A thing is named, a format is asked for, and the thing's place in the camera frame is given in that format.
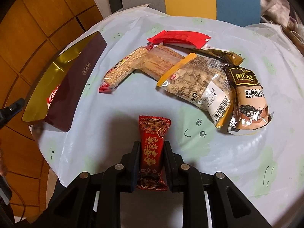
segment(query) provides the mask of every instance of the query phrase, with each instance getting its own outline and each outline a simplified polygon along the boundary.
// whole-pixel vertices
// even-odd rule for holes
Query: peanut brittle package
[[[268,104],[255,74],[239,66],[226,69],[229,81],[235,88],[236,102],[228,132],[250,134],[270,122]]]
[[[171,120],[155,116],[139,116],[141,137],[140,169],[137,188],[166,191],[168,186],[163,180],[164,135],[171,126]]]
[[[217,59],[191,53],[166,72],[157,86],[208,110],[217,128],[233,107],[230,85]]]
[[[152,48],[153,45],[151,44],[145,47],[139,47],[124,57],[124,59],[120,60],[105,74],[98,91],[100,93],[111,93],[129,74],[134,71],[132,68],[134,61],[147,54]]]
[[[174,50],[160,44],[136,61],[132,67],[134,69],[140,69],[158,81],[164,73],[183,58],[182,55]]]

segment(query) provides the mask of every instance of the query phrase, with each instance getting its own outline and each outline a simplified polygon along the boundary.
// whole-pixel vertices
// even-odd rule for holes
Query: gold snack package
[[[166,72],[157,86],[208,110],[217,128],[223,126],[232,111],[229,81],[217,59],[191,53]]]
[[[174,50],[159,44],[145,56],[134,62],[133,69],[140,69],[158,81],[169,69],[184,57]]]
[[[248,130],[256,130],[267,125],[271,120],[268,104],[255,74],[251,70],[239,66],[229,66],[226,73],[236,93],[235,107],[228,132],[250,134],[252,132]]]
[[[216,58],[219,58],[220,60],[226,61],[232,65],[239,66],[243,61],[244,58],[240,55],[234,53],[233,51],[223,50],[219,48],[212,47],[208,44],[205,44],[202,48],[196,49],[192,45],[187,44],[180,44],[180,43],[170,43],[170,45],[179,46],[182,48],[188,48],[191,51],[195,53],[202,53],[205,55],[210,55]]]

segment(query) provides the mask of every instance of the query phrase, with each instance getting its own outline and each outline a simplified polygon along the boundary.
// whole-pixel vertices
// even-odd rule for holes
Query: round table
[[[108,69],[162,30],[201,32],[212,37],[209,45],[244,57],[241,66],[254,71],[264,87],[272,121],[253,135],[227,134],[201,110],[156,89],[156,81],[139,71],[112,94],[98,92]],[[71,130],[47,129],[39,139],[39,148],[60,182],[67,186],[83,171],[103,172],[118,163],[139,140],[139,115],[163,116],[172,121],[165,139],[186,163],[208,174],[224,172],[270,224],[281,222],[304,186],[303,58],[242,27],[171,17],[145,6],[109,16],[68,47],[96,31],[108,46],[83,90]],[[122,226],[181,227],[182,199],[170,192],[122,194]]]

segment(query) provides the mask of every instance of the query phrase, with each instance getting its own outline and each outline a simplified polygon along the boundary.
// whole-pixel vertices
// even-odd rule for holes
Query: orange wall
[[[26,98],[36,78],[59,50],[102,20],[94,0],[16,0],[0,23],[0,108]],[[48,165],[23,112],[0,130],[13,188],[16,216],[45,209]]]

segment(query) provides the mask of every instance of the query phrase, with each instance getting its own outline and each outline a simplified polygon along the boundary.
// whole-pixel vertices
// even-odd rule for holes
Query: red snack bar package
[[[196,49],[200,49],[209,41],[209,39],[211,39],[211,37],[200,32],[163,30],[154,37],[149,38],[148,41],[155,45],[162,42],[164,44],[186,44],[192,45]]]
[[[166,191],[168,186],[162,177],[164,135],[171,120],[155,116],[139,116],[141,137],[140,169],[137,188]]]

